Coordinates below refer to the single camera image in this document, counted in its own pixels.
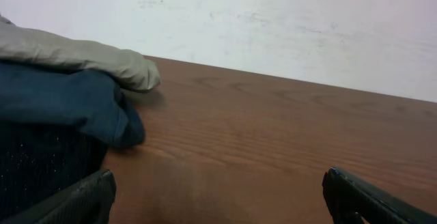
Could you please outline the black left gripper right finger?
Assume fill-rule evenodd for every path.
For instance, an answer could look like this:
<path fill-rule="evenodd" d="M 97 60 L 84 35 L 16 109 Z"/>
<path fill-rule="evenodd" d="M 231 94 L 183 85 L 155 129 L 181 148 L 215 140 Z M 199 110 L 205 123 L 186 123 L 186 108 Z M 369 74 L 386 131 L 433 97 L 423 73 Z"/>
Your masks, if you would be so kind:
<path fill-rule="evenodd" d="M 339 167 L 322 180 L 334 224 L 435 224 L 436 216 L 390 195 Z"/>

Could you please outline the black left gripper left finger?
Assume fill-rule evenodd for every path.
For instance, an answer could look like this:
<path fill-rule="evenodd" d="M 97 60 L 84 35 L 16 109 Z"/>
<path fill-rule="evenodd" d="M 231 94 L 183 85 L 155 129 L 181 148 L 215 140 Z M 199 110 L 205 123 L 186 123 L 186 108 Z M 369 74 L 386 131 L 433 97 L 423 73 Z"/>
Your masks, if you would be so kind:
<path fill-rule="evenodd" d="M 2 223 L 108 224 L 116 190 L 113 173 L 99 170 Z"/>

